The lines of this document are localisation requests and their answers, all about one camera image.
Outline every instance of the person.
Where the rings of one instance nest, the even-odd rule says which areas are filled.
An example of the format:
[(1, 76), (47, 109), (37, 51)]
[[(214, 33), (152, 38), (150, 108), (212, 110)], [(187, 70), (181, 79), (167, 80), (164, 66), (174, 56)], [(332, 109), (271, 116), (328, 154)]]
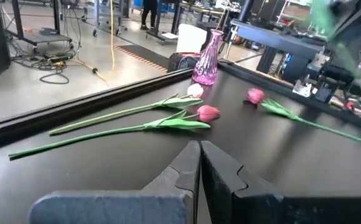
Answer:
[(157, 0), (143, 1), (141, 30), (149, 30), (149, 28), (146, 26), (146, 18), (149, 14), (149, 11), (150, 11), (150, 29), (154, 29), (154, 23), (156, 21), (156, 14), (157, 14)]

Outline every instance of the shoe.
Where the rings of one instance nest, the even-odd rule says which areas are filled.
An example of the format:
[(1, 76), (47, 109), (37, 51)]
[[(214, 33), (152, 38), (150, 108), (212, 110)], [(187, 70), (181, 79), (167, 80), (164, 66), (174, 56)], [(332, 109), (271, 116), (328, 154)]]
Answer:
[(149, 30), (149, 28), (146, 25), (142, 25), (140, 29), (141, 30)]

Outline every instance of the black mat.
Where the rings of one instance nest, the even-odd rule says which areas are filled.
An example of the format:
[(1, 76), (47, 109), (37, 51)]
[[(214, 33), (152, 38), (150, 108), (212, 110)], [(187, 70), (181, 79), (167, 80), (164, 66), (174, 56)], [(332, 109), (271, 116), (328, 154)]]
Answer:
[(159, 55), (151, 50), (145, 49), (144, 47), (141, 47), (139, 45), (124, 45), (124, 46), (118, 46), (118, 48), (126, 50), (139, 57), (142, 57), (148, 60), (149, 62), (161, 66), (162, 68), (168, 67), (168, 63), (169, 63), (168, 58)]

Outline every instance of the black pants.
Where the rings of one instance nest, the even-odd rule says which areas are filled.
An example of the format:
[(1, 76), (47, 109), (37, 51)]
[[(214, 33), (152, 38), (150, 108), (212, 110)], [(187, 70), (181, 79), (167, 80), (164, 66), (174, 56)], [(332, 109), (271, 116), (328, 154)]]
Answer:
[(143, 13), (142, 13), (142, 25), (146, 25), (146, 18), (150, 11), (150, 26), (154, 27), (157, 14), (157, 0), (144, 0), (143, 1)]

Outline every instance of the vase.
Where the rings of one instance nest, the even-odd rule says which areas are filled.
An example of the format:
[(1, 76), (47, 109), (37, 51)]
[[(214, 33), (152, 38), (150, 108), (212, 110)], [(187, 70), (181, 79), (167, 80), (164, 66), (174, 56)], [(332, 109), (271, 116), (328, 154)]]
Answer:
[(212, 85), (217, 77), (218, 43), (223, 35), (220, 30), (211, 30), (211, 40), (201, 53), (193, 70), (193, 80), (199, 84)]

